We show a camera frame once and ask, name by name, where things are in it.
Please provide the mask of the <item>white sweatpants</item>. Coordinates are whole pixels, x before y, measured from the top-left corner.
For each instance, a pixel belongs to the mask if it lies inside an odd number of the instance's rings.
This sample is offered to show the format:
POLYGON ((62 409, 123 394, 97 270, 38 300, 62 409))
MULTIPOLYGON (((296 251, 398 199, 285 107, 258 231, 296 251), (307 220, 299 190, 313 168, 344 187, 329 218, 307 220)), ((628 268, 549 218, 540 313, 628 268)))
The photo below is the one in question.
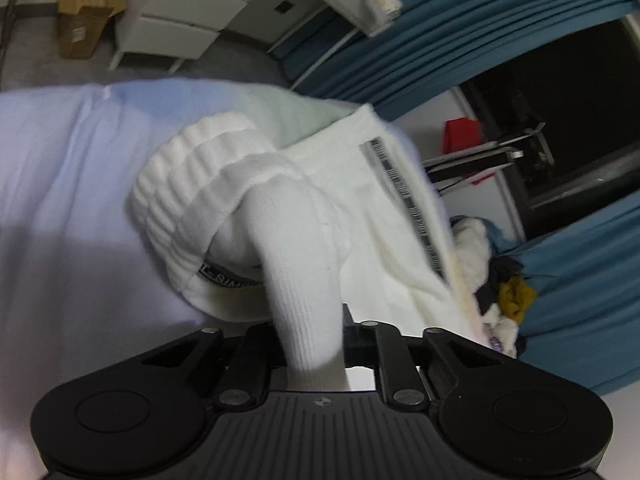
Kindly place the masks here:
POLYGON ((484 340, 439 198, 370 106, 285 148, 242 114, 206 117, 155 152, 131 200, 189 304, 274 323, 293 389, 347 388, 345 313, 484 340))

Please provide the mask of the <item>grey white jacket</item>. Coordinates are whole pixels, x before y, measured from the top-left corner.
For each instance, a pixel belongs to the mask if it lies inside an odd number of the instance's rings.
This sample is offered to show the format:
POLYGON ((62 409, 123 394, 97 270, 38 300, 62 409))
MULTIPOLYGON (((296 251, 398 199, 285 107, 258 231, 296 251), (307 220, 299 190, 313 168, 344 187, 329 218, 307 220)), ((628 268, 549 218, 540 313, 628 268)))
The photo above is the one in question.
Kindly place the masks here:
POLYGON ((490 348, 515 359, 518 356, 518 323, 504 316, 498 304, 492 304, 482 317, 483 330, 490 348))

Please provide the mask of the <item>right blue curtain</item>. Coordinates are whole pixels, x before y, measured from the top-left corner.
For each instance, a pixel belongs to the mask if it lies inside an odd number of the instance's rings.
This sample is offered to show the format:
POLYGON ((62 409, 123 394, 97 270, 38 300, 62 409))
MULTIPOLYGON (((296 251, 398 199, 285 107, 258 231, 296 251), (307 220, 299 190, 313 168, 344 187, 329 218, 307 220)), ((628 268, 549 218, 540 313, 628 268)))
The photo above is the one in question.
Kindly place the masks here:
POLYGON ((538 294, 520 328, 523 362, 597 394, 638 380, 638 195, 521 245, 493 224, 487 232, 538 294))

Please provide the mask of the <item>blue curtain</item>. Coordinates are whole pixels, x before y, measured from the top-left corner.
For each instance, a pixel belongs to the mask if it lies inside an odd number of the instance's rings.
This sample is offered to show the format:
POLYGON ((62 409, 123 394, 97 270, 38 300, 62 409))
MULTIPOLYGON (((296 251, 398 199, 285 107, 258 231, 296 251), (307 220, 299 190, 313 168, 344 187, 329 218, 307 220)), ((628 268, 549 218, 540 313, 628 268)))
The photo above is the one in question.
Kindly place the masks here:
POLYGON ((639 9, 639 0, 400 1, 398 18, 373 37, 326 9, 272 54, 304 96, 369 103, 394 120, 485 70, 639 9))
POLYGON ((523 362, 597 394, 638 380, 638 195, 521 245, 493 224, 487 232, 538 294, 520 328, 523 362))

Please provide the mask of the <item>mustard yellow garment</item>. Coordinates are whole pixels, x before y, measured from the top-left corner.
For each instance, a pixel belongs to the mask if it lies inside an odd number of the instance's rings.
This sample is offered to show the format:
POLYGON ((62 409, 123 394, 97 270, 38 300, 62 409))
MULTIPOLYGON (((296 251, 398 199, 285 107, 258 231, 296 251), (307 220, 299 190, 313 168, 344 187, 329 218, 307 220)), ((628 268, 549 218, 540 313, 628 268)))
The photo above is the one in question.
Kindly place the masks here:
POLYGON ((500 285, 498 307, 506 318, 522 324, 527 309, 536 298, 536 290, 527 285, 520 276, 514 276, 507 283, 500 285))

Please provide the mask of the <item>pastel tie-dye duvet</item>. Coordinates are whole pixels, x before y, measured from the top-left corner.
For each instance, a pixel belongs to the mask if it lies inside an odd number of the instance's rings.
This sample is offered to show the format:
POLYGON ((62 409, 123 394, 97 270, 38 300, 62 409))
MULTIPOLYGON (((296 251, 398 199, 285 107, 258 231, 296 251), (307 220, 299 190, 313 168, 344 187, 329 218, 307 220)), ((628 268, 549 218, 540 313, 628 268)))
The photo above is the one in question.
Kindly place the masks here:
POLYGON ((160 144, 237 110, 285 146, 352 106, 268 84, 159 79, 1 97, 1 474, 37 479, 29 417, 75 377, 214 324, 168 284, 128 195, 160 144))

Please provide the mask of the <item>black garment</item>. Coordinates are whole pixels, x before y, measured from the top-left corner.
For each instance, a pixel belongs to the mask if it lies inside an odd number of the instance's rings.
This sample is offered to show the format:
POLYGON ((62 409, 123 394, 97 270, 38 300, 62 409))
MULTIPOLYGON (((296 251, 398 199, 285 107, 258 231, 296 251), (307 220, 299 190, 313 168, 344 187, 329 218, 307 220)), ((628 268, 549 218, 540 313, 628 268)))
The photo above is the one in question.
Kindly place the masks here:
POLYGON ((513 258, 501 256, 491 258, 488 263, 488 278, 475 292, 475 299, 484 315, 489 308, 498 302, 500 286, 506 284, 511 278, 523 275, 524 266, 513 258))

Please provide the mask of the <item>white bedding bundle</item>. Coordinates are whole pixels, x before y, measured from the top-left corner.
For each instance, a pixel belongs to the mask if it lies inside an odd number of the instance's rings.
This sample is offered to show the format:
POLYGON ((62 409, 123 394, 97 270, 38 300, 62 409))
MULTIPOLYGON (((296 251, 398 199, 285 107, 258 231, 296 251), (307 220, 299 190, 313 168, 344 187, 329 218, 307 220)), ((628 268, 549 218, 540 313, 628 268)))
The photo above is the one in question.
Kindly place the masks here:
POLYGON ((462 218, 452 232, 465 283, 471 292, 477 292, 488 280, 491 259, 485 223, 477 218, 462 218))

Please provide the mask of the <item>folded drying rack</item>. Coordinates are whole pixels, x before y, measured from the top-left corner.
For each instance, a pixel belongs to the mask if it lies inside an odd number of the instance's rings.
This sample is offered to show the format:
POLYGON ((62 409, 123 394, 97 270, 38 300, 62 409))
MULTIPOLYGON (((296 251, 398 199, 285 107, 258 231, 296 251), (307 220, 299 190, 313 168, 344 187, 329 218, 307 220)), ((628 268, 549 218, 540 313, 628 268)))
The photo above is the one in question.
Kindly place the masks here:
POLYGON ((520 136, 429 159, 423 163, 426 175, 444 196, 467 185, 483 183, 512 166, 526 176, 553 167, 554 158, 544 137, 545 126, 540 122, 520 136))

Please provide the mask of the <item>red cloth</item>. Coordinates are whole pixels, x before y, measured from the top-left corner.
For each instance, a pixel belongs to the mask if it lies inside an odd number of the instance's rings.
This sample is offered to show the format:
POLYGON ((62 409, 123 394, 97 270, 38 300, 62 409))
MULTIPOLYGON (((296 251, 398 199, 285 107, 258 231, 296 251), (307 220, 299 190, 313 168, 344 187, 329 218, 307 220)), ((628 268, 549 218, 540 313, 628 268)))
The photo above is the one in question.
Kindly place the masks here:
POLYGON ((447 120, 442 134, 442 154, 475 148, 485 143, 482 125, 467 117, 447 120))

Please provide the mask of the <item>dark window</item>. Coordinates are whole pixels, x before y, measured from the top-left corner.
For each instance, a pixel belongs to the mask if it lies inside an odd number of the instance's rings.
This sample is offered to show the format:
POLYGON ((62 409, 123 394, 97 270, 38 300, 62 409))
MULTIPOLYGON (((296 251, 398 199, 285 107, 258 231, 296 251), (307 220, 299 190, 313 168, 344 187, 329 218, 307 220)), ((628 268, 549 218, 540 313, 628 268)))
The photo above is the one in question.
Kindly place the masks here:
POLYGON ((593 26, 475 76, 460 89, 491 141, 522 156, 506 183, 529 240, 639 188, 639 40, 593 26))

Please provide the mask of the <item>left blue curtain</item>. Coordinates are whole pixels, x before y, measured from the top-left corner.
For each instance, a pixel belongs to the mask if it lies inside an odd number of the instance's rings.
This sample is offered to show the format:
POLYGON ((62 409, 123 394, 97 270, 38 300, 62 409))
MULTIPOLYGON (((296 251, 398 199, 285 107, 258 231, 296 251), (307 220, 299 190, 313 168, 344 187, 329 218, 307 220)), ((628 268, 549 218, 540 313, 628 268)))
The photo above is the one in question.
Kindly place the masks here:
POLYGON ((373 37, 326 9, 272 54, 304 96, 369 103, 394 120, 485 70, 639 9, 639 0, 400 1, 398 18, 373 37))

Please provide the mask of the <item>white dressing table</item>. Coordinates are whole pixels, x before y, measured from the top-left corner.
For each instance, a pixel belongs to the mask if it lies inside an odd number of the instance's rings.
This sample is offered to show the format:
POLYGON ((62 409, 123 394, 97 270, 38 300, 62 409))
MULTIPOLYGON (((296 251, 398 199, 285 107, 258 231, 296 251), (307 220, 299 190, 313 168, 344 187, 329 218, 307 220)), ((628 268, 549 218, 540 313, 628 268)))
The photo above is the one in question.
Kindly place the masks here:
POLYGON ((378 26, 364 0, 129 0, 115 26, 116 70, 127 54, 172 58, 172 70, 200 58, 222 32, 273 46, 319 11, 331 8, 358 32, 374 36, 378 26))

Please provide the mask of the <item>cardboard box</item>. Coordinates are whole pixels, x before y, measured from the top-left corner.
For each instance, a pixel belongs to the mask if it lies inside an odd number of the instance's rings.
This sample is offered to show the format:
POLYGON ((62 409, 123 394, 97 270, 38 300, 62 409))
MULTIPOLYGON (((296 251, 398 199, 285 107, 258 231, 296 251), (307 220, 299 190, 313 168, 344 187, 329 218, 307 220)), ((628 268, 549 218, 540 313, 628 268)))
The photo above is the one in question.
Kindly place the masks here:
POLYGON ((58 0, 58 54, 90 58, 104 28, 127 9, 128 0, 58 0))

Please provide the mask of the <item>tissue box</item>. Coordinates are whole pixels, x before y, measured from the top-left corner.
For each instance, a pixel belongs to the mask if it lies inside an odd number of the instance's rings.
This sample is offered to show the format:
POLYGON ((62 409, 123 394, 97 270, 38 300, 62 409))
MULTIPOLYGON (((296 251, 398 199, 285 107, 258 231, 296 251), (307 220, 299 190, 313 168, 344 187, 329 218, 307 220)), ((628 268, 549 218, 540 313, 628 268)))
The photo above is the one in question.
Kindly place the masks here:
POLYGON ((364 0, 375 24, 382 26, 398 18, 402 9, 400 0, 364 0))

